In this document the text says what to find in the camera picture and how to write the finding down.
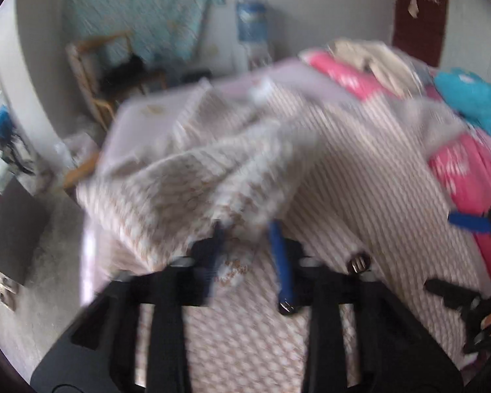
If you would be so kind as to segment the beige white houndstooth fuzzy coat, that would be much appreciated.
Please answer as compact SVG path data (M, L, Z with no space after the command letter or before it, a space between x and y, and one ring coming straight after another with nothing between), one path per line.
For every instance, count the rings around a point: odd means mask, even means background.
M331 104L270 82L240 105L204 84L160 142L80 185L77 198L117 241L117 266L139 274L163 269L215 222L227 228L213 298L185 313L196 392L300 388L309 313L278 313L274 220L333 270L367 251L376 275L463 367L463 323L423 284L487 283L471 235L448 224L448 196L427 165L465 131L446 105L425 98Z

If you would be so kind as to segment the black clothing on chair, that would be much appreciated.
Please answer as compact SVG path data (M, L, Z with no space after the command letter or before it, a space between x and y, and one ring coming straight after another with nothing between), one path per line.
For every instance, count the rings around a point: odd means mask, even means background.
M103 94L114 94L164 79L166 74L167 71L162 66L149 67L140 56L131 54L128 60L104 73L99 82L99 90Z

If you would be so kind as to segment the pink floral blanket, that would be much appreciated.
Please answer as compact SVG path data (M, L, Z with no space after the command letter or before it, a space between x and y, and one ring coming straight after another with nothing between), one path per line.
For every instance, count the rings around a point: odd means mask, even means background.
M306 123L324 135L312 182L384 269L491 277L491 236L446 219L452 209L491 206L491 154L466 124L422 87L389 90L324 50L300 60L356 97L353 105L307 105Z

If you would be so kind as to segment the blue patterned quilt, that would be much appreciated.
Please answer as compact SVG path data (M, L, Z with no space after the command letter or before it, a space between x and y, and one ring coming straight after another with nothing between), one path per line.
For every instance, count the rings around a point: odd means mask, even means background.
M433 83L444 102L491 136L491 84L459 68L438 72Z

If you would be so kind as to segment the light pink printed bed sheet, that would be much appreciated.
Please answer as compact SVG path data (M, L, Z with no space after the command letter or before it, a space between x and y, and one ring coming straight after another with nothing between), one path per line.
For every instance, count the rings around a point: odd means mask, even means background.
M338 85L290 60L252 78L127 105L99 171L77 190L96 240L95 287L117 271L162 269L216 221L228 241L217 285L243 279L269 222L287 210L318 155L304 108L269 105L278 91L306 104L349 102Z

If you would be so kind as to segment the wooden chair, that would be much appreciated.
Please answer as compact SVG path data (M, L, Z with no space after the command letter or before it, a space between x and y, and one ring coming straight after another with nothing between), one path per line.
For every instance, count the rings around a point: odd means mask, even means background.
M121 63L108 66L103 60L104 51L117 41L124 43L125 56ZM104 130L108 130L117 108L132 93L146 94L152 84L167 89L167 71L161 66L146 66L134 50L129 30L71 42L66 53L82 96Z

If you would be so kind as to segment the dark grey board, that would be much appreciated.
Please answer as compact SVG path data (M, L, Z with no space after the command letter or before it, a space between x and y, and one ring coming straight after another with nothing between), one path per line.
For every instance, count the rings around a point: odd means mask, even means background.
M49 212L15 179L0 197L0 273L25 285Z

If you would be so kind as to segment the white water dispenser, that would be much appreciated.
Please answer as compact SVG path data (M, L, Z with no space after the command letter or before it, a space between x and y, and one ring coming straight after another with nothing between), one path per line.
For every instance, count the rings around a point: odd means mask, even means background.
M269 42L245 43L243 44L245 52L245 66L248 72L271 66L273 64L273 55Z

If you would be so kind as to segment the cream beige jacket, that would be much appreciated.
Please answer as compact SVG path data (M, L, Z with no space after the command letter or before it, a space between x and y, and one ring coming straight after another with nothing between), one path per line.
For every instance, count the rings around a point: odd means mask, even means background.
M414 63L383 42L343 38L330 42L328 51L336 60L373 74L381 86L400 98L420 96L425 91Z

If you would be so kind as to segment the dark red door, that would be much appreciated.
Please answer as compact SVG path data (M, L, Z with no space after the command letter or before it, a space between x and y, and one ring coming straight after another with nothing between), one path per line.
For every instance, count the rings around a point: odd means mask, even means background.
M448 0L395 0L392 45L429 66L439 66Z

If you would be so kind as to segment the blue water bottle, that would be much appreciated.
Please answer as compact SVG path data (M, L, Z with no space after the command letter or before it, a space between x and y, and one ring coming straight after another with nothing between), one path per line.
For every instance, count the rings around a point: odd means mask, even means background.
M269 40L268 10L263 0L237 0L238 41L241 44L263 43Z

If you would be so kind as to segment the teal floral hanging cloth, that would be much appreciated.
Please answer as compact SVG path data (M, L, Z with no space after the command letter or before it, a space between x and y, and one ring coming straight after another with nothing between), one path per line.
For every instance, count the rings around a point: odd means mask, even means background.
M190 62L213 5L225 0L63 0L65 41L132 33L136 54L146 62Z

